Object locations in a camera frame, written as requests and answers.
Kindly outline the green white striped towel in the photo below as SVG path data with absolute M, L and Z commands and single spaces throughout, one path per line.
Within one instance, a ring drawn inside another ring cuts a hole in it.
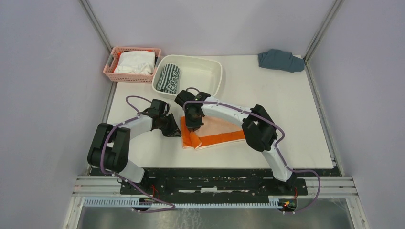
M 160 92 L 176 94 L 180 73 L 179 66 L 172 63 L 164 65 L 156 89 Z

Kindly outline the orange and cream cloth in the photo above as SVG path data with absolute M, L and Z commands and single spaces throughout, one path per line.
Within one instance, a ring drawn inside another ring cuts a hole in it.
M 203 126 L 198 130 L 190 131 L 186 127 L 185 117 L 182 116 L 180 118 L 183 148 L 201 150 L 212 146 L 245 140 L 242 128 L 235 124 L 211 116 L 203 117 L 202 121 Z

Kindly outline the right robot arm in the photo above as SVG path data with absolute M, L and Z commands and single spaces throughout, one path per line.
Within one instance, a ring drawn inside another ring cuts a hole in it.
M 281 140 L 277 138 L 277 130 L 284 138 L 285 133 L 270 118 L 265 108 L 255 105 L 253 108 L 241 107 L 221 102 L 205 92 L 197 95 L 182 90 L 175 102 L 182 107 L 185 116 L 185 126 L 189 131 L 196 131 L 204 125 L 203 118 L 214 117 L 228 121 L 242 128 L 246 143 L 255 151 L 261 152 L 277 179 L 276 189 L 282 195 L 287 195 L 295 189 L 292 179 L 293 170 L 278 150 Z

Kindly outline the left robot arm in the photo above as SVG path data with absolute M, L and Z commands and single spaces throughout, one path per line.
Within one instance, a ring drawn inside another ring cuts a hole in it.
M 147 193 L 150 181 L 144 178 L 145 169 L 130 161 L 130 141 L 153 130 L 160 130 L 164 137 L 181 137 L 181 131 L 169 111 L 169 103 L 153 99 L 150 107 L 135 118 L 116 125 L 100 123 L 89 149 L 88 163 L 103 168 L 107 174 L 118 174 L 132 181 L 132 188 L 137 193 Z

